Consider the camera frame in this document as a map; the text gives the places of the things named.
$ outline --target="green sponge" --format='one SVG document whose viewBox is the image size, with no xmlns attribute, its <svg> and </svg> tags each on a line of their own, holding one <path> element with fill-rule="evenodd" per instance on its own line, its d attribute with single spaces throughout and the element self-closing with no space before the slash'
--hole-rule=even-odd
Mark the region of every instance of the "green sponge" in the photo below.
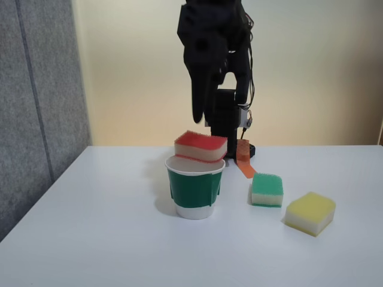
<svg viewBox="0 0 383 287">
<path fill-rule="evenodd" d="M 283 201 L 282 179 L 276 175 L 256 173 L 253 178 L 251 201 L 256 206 L 281 207 Z"/>
</svg>

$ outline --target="orange strip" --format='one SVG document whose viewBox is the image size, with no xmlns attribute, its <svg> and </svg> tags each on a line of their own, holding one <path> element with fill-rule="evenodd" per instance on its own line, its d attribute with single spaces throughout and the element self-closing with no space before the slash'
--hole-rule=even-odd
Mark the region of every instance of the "orange strip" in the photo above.
<svg viewBox="0 0 383 287">
<path fill-rule="evenodd" d="M 237 166 L 247 178 L 253 178 L 256 170 L 250 165 L 250 144 L 246 139 L 237 141 Z"/>
</svg>

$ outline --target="cup rim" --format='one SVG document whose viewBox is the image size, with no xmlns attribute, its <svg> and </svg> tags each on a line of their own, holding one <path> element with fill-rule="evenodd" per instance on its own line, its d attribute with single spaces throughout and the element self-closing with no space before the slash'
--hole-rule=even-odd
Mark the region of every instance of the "cup rim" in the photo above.
<svg viewBox="0 0 383 287">
<path fill-rule="evenodd" d="M 209 170 L 207 172 L 184 172 L 182 170 L 177 170 L 177 169 L 174 169 L 173 167 L 170 167 L 169 164 L 168 164 L 168 161 L 172 158 L 179 158 L 180 160 L 188 160 L 188 159 L 185 159 L 185 158 L 181 158 L 181 157 L 177 157 L 176 155 L 173 155 L 169 158 L 167 158 L 165 160 L 165 166 L 168 170 L 171 170 L 172 172 L 175 172 L 179 175 L 186 175 L 186 176 L 199 176 L 199 175 L 216 175 L 218 173 L 221 173 L 224 168 L 226 167 L 226 162 L 225 160 L 220 160 L 218 163 L 221 163 L 222 166 L 219 168 L 219 169 L 215 169 L 215 170 Z"/>
</svg>

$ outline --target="beige wall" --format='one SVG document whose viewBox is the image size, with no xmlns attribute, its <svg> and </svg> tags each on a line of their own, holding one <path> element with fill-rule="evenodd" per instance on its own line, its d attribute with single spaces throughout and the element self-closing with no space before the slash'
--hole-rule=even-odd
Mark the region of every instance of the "beige wall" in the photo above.
<svg viewBox="0 0 383 287">
<path fill-rule="evenodd" d="M 171 145 L 193 122 L 176 31 L 184 0 L 73 0 L 95 145 Z M 256 145 L 376 144 L 382 7 L 373 0 L 243 0 L 255 20 Z M 229 77 L 225 87 L 234 87 Z"/>
</svg>

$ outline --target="yellow sponge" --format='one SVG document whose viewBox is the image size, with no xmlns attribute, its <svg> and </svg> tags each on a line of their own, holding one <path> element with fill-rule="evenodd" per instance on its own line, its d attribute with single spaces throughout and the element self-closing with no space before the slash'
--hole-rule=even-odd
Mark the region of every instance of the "yellow sponge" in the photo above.
<svg viewBox="0 0 383 287">
<path fill-rule="evenodd" d="M 335 207 L 333 200 L 307 193 L 287 207 L 285 224 L 316 237 L 332 222 Z"/>
</svg>

